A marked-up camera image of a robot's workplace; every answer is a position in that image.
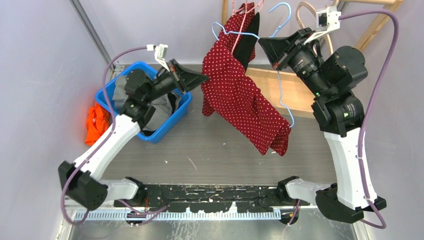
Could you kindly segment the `light blue hanger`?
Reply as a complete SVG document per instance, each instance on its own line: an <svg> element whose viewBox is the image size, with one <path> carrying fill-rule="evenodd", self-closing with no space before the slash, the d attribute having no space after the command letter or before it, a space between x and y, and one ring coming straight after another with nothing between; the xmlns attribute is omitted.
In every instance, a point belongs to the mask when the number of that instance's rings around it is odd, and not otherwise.
<svg viewBox="0 0 424 240"><path fill-rule="evenodd" d="M268 40L269 40L270 38L271 38L272 40L276 40L275 36L276 36L276 35L277 35L277 33L280 31L280 29L281 29L282 27L284 27L284 26L285 26L285 25L289 22L289 20L291 19L291 16L292 16L292 8L291 8L290 4L289 4L289 3L287 3L287 2L280 2L280 3L277 3L277 4L276 4L274 7L272 7L272 8L271 8L268 12L270 13L270 12L274 11L274 10L275 10L276 8L278 8L279 6L286 6L286 7L287 7L287 9L288 9L288 17L287 17L286 21L285 21L283 24L279 25L279 26L275 29L274 33L273 33L271 36L269 36L269 37L268 37ZM264 38L264 37L259 37L257 33L252 33L252 32L241 32L241 31L227 31L224 25L222 25L222 24L221 24L221 23L219 23L219 22L214 22L214 23L212 24L212 26L211 26L211 31L212 31L212 33L213 33L213 35L214 35L214 37L216 38L216 40L217 40L217 41L219 40L219 38L218 38L218 35L216 34L216 32L215 32L215 30L214 30L214 27L215 27L215 26L219 26L225 35L234 34L234 35L238 35L238 36L250 36L250 37L255 38L256 40L265 40L265 38ZM281 104L284 108L286 108L286 110L288 111L288 114L289 114L289 116L290 116L290 118L291 118L291 125L289 126L289 128L292 128L292 127L295 125L295 118L294 118L294 115L293 115L293 113L292 113L291 109L290 109L290 108L289 108L286 104L284 104L284 103L283 103L283 96L284 96L284 95L283 95L282 80L281 80L281 75L280 75L280 71L283 69L282 61L281 61L281 60L279 60L279 61L277 61L275 64L273 64L273 65L272 65L272 69L273 69L273 70L275 70L275 71L277 72L277 79L278 79L278 86L279 86L279 93L280 93L280 96L279 96L279 103L280 103L280 104Z"/></svg>

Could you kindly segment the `grey pleated skirt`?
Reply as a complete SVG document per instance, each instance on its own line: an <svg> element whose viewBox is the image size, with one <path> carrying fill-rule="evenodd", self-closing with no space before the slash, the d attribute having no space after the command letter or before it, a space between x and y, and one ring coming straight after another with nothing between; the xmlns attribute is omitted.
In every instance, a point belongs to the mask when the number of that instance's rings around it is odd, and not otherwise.
<svg viewBox="0 0 424 240"><path fill-rule="evenodd" d="M128 98L128 95L124 89L126 83L126 75L119 76L115 81L115 89L113 92L112 100L118 112L124 106L124 103ZM142 134L147 137L151 136L176 111L181 100L182 96L175 91L171 91L153 100L150 105L154 107L155 112L146 126L141 130Z"/></svg>

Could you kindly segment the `wooden hanger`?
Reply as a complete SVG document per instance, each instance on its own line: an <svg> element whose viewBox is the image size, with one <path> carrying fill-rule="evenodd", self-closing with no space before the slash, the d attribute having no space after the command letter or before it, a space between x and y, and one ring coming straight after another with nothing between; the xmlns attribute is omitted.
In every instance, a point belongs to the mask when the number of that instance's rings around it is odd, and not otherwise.
<svg viewBox="0 0 424 240"><path fill-rule="evenodd" d="M310 12L311 16L306 17L306 22L304 22L302 17L304 17L305 14L302 14L302 13L305 13L306 11ZM318 19L317 9L307 1L303 0L299 2L295 11L295 19L301 29L305 27L310 27L314 30L317 29L317 24L316 24ZM330 34L328 33L327 35L323 36L323 39L320 38L319 40L320 40L320 45L323 45L324 43L326 43L329 54L332 55L334 53L334 47L333 47Z"/></svg>

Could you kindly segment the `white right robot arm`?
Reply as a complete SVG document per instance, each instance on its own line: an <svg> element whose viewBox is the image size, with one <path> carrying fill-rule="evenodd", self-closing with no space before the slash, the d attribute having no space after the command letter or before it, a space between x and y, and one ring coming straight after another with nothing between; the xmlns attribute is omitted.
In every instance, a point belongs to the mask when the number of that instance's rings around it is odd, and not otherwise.
<svg viewBox="0 0 424 240"><path fill-rule="evenodd" d="M312 113L330 147L336 182L314 183L291 176L277 185L283 205L302 200L318 207L328 219L353 224L366 211L387 206L369 180L365 149L359 146L365 118L353 88L368 75L365 57L352 46L339 47L323 59L313 30L304 28L288 37L259 41L274 70L291 68L314 94Z"/></svg>

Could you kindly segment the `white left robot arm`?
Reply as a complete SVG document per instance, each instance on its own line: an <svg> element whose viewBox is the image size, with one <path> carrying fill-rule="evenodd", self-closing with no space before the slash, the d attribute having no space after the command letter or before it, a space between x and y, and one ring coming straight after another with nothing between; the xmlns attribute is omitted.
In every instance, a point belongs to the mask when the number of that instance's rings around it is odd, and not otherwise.
<svg viewBox="0 0 424 240"><path fill-rule="evenodd" d="M288 149L291 125L266 100L243 66L218 40L205 56L201 72L182 67L176 60L167 62L161 71L137 62L124 71L127 99L119 112L109 99L107 84L102 87L112 124L103 135L74 162L59 168L61 195L70 197L88 211L105 200L141 206L146 193L136 181L101 182L110 162L129 140L137 136L155 113L151 102L175 93L189 94L200 87L203 92L203 115L218 113L247 137L261 154L268 149L284 155Z"/></svg>

